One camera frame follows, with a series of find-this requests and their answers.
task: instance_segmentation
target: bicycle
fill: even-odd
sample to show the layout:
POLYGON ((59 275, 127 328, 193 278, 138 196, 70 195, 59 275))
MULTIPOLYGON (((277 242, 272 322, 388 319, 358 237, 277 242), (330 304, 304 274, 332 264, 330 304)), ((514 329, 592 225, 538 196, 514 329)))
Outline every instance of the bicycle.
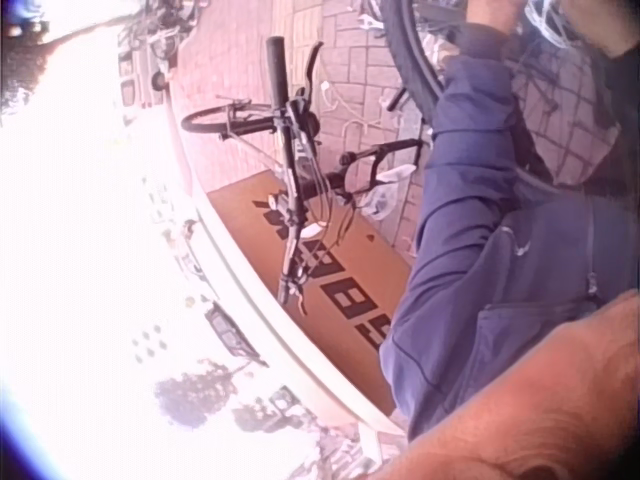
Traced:
POLYGON ((338 246, 349 231, 362 200, 374 197, 380 188, 389 187, 409 177, 416 165, 403 165, 378 173, 379 166, 391 153, 416 148, 419 158, 423 142, 418 139, 398 140, 362 152, 344 152, 339 159, 339 168, 322 173, 317 161, 316 140, 320 132, 320 121, 311 111, 313 73, 322 42, 316 43, 306 64, 305 86, 289 97, 285 49, 283 37, 267 39, 267 65, 271 85, 271 105, 253 104, 251 100, 232 100, 231 103, 191 113, 184 117, 181 127, 187 132, 217 134, 221 141, 233 138, 243 143, 241 137, 259 132, 275 133, 284 154, 281 180, 285 188, 269 195, 268 204, 279 212, 288 227, 284 261, 280 276, 277 300, 286 304, 291 295, 299 298, 303 313, 303 285, 311 278, 314 268, 322 263, 325 255, 338 246), (363 158, 373 157, 368 184, 355 191, 346 187, 346 175, 350 167, 363 158), (319 199, 320 214, 310 204, 319 199), (333 221, 333 201, 348 207, 339 223, 336 238, 326 250, 317 248, 307 258, 302 258, 299 244, 302 239, 328 232, 333 221), (319 258, 311 264, 310 259, 319 258))
POLYGON ((201 8, 207 5, 194 0, 183 17, 184 4, 183 0, 146 0, 140 17, 121 32, 119 44, 127 41, 132 50, 149 46, 156 58, 168 60, 178 50, 181 37, 195 28, 201 8))

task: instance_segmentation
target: brick pavement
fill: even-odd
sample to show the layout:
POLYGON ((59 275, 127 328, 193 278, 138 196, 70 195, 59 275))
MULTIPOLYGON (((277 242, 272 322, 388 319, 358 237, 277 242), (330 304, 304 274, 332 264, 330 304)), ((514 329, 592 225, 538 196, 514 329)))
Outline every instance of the brick pavement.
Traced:
MULTIPOLYGON (((325 46, 316 81, 330 85, 325 94, 316 89, 314 110, 322 131, 319 140, 321 167, 329 170, 345 150, 358 151, 395 140, 398 114, 382 107, 400 86, 399 75, 384 39, 360 29, 352 0, 217 0, 202 15, 195 34, 181 47, 179 67, 172 81, 174 110, 178 120, 194 110, 225 103, 216 95, 250 97, 256 103, 269 99, 265 40, 285 37, 292 90, 304 82, 304 66, 313 43, 325 46)), ((219 142, 213 135, 181 132, 185 151, 205 191, 242 180, 265 169, 259 157, 236 142, 219 142)), ((259 148, 275 153, 274 138, 256 134, 250 138, 259 148)), ((348 179, 361 185, 371 160, 359 162, 348 179)), ((407 191, 400 218, 385 232, 389 243, 407 261, 417 216, 419 175, 407 191)))

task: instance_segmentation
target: person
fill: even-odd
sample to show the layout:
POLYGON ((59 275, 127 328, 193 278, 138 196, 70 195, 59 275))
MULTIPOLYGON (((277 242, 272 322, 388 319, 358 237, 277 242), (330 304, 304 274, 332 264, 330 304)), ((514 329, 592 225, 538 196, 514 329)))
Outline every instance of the person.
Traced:
POLYGON ((563 324, 370 480, 640 478, 640 296, 563 324))
POLYGON ((39 33, 43 16, 42 0, 9 0, 6 12, 7 36, 19 37, 24 29, 39 33))
MULTIPOLYGON (((525 4, 469 0, 460 54, 446 65, 417 256, 380 349, 382 371, 409 419, 410 442, 554 329, 638 286, 633 208, 574 191, 521 193, 512 135, 516 105, 501 49, 525 4)), ((634 155, 640 30, 619 0, 562 0, 562 7, 609 58, 623 150, 634 155)), ((610 170, 606 165, 602 178, 610 170)))

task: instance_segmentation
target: tree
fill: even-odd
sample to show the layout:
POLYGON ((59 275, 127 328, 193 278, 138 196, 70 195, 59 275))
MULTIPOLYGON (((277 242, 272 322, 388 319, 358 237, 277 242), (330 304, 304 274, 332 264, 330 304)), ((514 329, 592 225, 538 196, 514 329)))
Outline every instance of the tree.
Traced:
POLYGON ((205 373, 183 373, 180 379, 169 378, 156 384, 155 396, 160 409, 174 423, 189 428, 204 425, 210 415, 222 410, 237 392, 233 377, 247 365, 230 371, 210 360, 205 373))
POLYGON ((25 32, 19 37, 3 38, 1 114, 17 113, 29 102, 40 76, 47 68, 48 59, 58 47, 101 28, 123 26, 139 14, 140 12, 137 12, 92 24, 46 43, 42 43, 47 33, 46 26, 40 33, 25 32))

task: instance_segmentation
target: paving stone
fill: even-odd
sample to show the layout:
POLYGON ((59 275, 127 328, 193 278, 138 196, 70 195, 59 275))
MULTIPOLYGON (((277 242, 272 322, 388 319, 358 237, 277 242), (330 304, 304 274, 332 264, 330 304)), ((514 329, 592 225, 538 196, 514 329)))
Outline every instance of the paving stone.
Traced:
POLYGON ((388 48, 369 47, 367 63, 373 66, 395 67, 388 48))
POLYGON ((367 84, 378 87, 399 87, 400 74, 395 67, 367 67, 367 84))
POLYGON ((343 30, 341 32, 336 32, 336 46, 366 47, 367 32, 365 30, 343 30))
POLYGON ((351 49, 349 62, 349 82, 365 83, 367 77, 367 49, 354 47, 351 49))

